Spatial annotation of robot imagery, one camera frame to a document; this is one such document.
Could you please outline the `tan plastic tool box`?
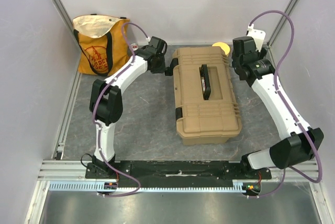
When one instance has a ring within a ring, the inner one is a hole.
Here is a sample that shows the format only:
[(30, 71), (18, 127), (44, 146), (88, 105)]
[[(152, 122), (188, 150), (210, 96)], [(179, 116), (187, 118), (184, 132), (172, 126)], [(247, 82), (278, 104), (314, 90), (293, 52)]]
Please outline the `tan plastic tool box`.
[(176, 132), (183, 145), (222, 144), (242, 129), (229, 59), (220, 47), (178, 48), (173, 76)]

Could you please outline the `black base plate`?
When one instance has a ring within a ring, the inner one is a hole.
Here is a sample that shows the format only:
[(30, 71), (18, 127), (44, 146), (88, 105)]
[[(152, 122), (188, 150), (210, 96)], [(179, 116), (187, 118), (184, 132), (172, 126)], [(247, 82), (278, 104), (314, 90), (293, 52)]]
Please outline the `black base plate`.
[(224, 180), (270, 180), (267, 168), (246, 171), (240, 162), (229, 161), (112, 161), (106, 163), (90, 162), (86, 167), (86, 178), (117, 178), (120, 172), (138, 180), (163, 177), (209, 177)]

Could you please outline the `yellow tote bag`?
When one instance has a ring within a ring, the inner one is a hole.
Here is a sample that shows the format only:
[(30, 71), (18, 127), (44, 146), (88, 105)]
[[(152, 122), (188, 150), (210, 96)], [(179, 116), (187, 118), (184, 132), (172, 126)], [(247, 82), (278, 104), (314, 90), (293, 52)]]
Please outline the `yellow tote bag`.
[(111, 76), (129, 60), (126, 17), (82, 15), (73, 18), (73, 34), (81, 49), (78, 71), (87, 75)]

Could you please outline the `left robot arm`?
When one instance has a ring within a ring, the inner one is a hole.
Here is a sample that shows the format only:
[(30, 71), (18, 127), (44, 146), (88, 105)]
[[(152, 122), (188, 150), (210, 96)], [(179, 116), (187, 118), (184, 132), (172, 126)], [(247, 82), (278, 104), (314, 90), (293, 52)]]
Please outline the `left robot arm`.
[(128, 86), (147, 71), (153, 74), (164, 73), (167, 43), (151, 37), (149, 43), (135, 50), (134, 56), (115, 74), (96, 80), (92, 86), (90, 111), (96, 127), (96, 150), (92, 163), (103, 178), (115, 173), (114, 134), (116, 122), (123, 113), (122, 94)]

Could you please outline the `energy drink can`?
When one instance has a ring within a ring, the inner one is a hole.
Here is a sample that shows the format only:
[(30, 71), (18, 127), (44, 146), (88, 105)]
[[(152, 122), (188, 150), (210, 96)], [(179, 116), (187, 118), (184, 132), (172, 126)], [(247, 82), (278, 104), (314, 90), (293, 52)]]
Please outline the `energy drink can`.
[(131, 48), (133, 49), (133, 51), (136, 51), (136, 50), (139, 49), (139, 46), (138, 46), (138, 44), (136, 44), (136, 43), (132, 43), (132, 44), (131, 44)]

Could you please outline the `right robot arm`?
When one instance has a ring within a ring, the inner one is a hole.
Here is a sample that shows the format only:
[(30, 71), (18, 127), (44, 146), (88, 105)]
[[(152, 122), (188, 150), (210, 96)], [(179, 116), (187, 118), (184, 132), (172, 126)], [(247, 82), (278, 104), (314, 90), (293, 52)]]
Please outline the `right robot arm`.
[(322, 130), (313, 129), (294, 108), (280, 82), (275, 80), (275, 68), (265, 59), (266, 53), (265, 48), (256, 48), (252, 37), (243, 36), (233, 40), (234, 71), (262, 100), (280, 137), (280, 142), (268, 149), (243, 155), (239, 170), (247, 179), (257, 175), (259, 169), (285, 169), (313, 159), (315, 154), (309, 140), (315, 148), (319, 148), (324, 138)]

